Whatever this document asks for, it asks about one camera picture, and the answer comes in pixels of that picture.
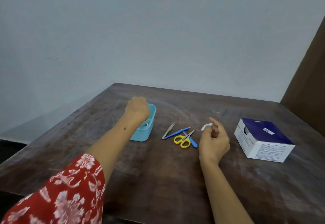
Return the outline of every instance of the red floral sleeve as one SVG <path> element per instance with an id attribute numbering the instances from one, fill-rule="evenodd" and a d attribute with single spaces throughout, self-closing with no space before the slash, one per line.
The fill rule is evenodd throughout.
<path id="1" fill-rule="evenodd" d="M 0 224 L 101 223 L 105 178 L 91 155 L 78 156 L 39 191 L 23 198 Z"/>

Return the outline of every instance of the white wall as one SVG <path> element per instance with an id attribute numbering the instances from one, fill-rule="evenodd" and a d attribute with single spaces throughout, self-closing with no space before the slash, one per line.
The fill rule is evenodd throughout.
<path id="1" fill-rule="evenodd" d="M 279 102 L 324 15 L 325 0 L 0 0 L 0 138 L 29 143 L 114 82 Z"/>

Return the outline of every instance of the forearm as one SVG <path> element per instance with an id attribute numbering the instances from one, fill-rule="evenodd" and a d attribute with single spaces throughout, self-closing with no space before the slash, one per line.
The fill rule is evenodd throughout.
<path id="1" fill-rule="evenodd" d="M 217 224 L 254 224 L 217 163 L 201 162 L 206 189 Z"/>
<path id="2" fill-rule="evenodd" d="M 124 113 L 116 125 L 86 151 L 99 161 L 106 183 L 124 146 L 140 124 L 141 120 Z"/>

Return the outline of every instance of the yellow scissors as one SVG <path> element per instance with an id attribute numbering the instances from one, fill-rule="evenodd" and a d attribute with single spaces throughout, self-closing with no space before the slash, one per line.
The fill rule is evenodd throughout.
<path id="1" fill-rule="evenodd" d="M 187 134 L 186 136 L 182 136 L 182 135 L 178 135 L 174 138 L 174 143 L 175 144 L 181 144 L 181 148 L 188 148 L 191 145 L 191 140 L 189 140 L 189 137 L 192 135 L 192 133 L 195 131 L 195 129 L 193 131 L 191 131 L 189 134 Z"/>

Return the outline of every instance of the table surface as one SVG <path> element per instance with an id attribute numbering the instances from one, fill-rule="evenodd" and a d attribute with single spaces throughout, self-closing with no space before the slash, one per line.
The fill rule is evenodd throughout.
<path id="1" fill-rule="evenodd" d="M 156 105 L 145 142 L 130 141 L 109 180 L 104 213 L 142 223 L 213 223 L 199 151 L 161 140 L 212 116 L 230 137 L 220 168 L 257 223 L 324 223 L 325 138 L 279 103 L 115 83 L 0 165 L 0 190 L 28 195 L 113 127 L 132 96 Z M 246 158 L 234 131 L 241 117 L 272 121 L 295 145 L 284 163 Z"/>

